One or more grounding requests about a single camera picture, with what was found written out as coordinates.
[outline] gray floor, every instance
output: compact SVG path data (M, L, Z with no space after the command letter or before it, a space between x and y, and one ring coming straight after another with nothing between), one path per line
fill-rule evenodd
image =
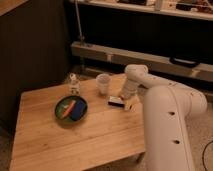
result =
M92 77L80 75L81 80L90 79ZM213 110L212 104L209 103L208 111L197 118L186 119L189 140L191 144L192 154L197 171L205 171L202 165L202 151L204 146L213 140ZM13 138L8 136L0 129L0 171L8 171L11 160ZM136 164L137 156L115 161L104 166L90 169L89 171L145 171L146 157ZM205 154L205 162L208 171L213 171L213 144L211 144Z

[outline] white shelf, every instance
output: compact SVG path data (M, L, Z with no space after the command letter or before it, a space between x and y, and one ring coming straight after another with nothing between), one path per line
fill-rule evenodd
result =
M193 11L172 10L172 9L155 10L154 6L142 6L142 5L117 3L116 1L113 1L113 0L110 0L110 1L108 0L78 0L78 3L84 4L84 5L106 7L106 8L114 8L114 9L122 9L122 10L136 11L136 12L146 12L146 13L153 13L153 14L213 21L213 14L206 14L206 13L193 12Z

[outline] carrot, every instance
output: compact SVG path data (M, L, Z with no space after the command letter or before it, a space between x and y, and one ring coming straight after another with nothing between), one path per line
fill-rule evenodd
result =
M69 106L66 108L66 110L64 111L64 113L62 114L62 119L67 117L69 115L69 113L72 111L74 105L75 105L75 100L72 100L69 104Z

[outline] green bowl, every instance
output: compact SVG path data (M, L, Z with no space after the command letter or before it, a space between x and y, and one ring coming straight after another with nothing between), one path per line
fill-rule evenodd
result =
M66 109L68 108L68 106L70 105L71 101L81 101L81 104L84 104L83 108L79 108L79 117L77 119L73 119L71 114L72 112L70 112L66 117L62 117L62 115L64 114L64 112L66 111ZM78 120L80 120L86 113L87 111L87 102L86 100L84 100L82 97L80 96L68 96L65 97L63 99L61 99L56 107L55 107L55 116L57 118L57 120L63 121L63 122L76 122Z

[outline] dark wall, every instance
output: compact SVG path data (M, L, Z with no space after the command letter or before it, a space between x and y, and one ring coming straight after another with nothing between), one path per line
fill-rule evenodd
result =
M213 64L213 22L79 5L88 43ZM71 39L77 40L75 11L68 11Z
M70 69L62 0L29 0L0 16L0 118L15 128L23 91L59 84Z

